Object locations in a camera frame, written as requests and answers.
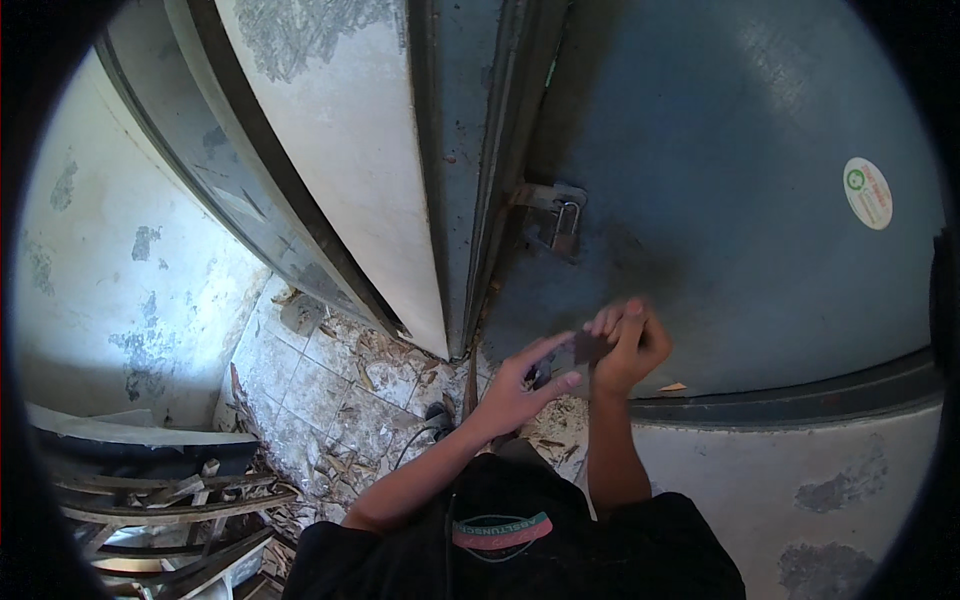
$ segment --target small object in hand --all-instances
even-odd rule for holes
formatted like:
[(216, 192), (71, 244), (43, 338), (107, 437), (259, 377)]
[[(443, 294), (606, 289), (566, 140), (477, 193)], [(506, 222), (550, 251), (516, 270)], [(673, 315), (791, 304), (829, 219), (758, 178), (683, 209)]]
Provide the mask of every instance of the small object in hand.
[(613, 347), (606, 337), (595, 338), (586, 331), (578, 331), (573, 336), (573, 364), (593, 366), (610, 354)]

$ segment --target round sticker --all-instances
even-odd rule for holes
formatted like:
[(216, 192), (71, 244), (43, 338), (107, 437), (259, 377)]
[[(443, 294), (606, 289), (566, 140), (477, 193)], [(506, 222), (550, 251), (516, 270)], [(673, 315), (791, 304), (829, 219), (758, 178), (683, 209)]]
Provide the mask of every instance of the round sticker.
[(843, 169), (843, 189), (856, 218), (870, 229), (884, 229), (894, 216), (890, 186), (876, 165), (866, 158), (851, 158)]

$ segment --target black wire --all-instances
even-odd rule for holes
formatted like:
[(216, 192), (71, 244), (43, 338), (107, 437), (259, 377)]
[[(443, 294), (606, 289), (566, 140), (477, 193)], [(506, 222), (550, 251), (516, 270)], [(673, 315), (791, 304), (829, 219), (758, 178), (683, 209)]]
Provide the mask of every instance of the black wire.
[(396, 470), (396, 468), (400, 466), (400, 461), (403, 460), (403, 455), (407, 453), (407, 449), (410, 447), (410, 444), (412, 444), (414, 440), (420, 436), (421, 433), (423, 433), (424, 431), (430, 431), (431, 429), (439, 429), (439, 427), (435, 425), (427, 425), (426, 427), (423, 427), (420, 431), (415, 433), (414, 437), (410, 438), (410, 442), (407, 442), (407, 445), (404, 446), (402, 450), (400, 450), (400, 455), (396, 458), (396, 463), (394, 464), (394, 467), (391, 470)]

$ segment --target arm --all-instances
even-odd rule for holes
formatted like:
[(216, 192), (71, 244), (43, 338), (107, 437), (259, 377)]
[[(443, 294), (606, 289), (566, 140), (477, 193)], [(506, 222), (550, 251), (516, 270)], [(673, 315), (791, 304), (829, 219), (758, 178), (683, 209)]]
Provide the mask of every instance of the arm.
[(663, 362), (670, 336), (640, 299), (605, 308), (584, 325), (616, 344), (590, 377), (587, 483), (599, 516), (650, 497), (650, 480), (636, 455), (627, 411), (635, 384)]
[(402, 526), (434, 495), (448, 486), (471, 458), (498, 435), (514, 431), (560, 394), (580, 383), (580, 374), (556, 377), (535, 392), (525, 392), (523, 377), (556, 347), (572, 338), (562, 333), (540, 339), (503, 361), (484, 399), (450, 435), (419, 457), (389, 473), (360, 494), (342, 525), (386, 533)]

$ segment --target concrete wall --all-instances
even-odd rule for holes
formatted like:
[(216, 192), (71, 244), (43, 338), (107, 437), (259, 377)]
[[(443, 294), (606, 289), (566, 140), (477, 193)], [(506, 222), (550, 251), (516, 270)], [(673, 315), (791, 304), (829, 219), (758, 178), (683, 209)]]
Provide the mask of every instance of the concrete wall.
[(446, 358), (405, 3), (334, 0), (322, 10), (304, 0), (216, 4), (314, 200), (412, 341)]
[(269, 271), (176, 178), (92, 52), (27, 194), (13, 287), (25, 399), (209, 427)]
[(855, 598), (921, 489), (940, 406), (794, 430), (634, 425), (654, 493), (689, 496), (750, 600)]

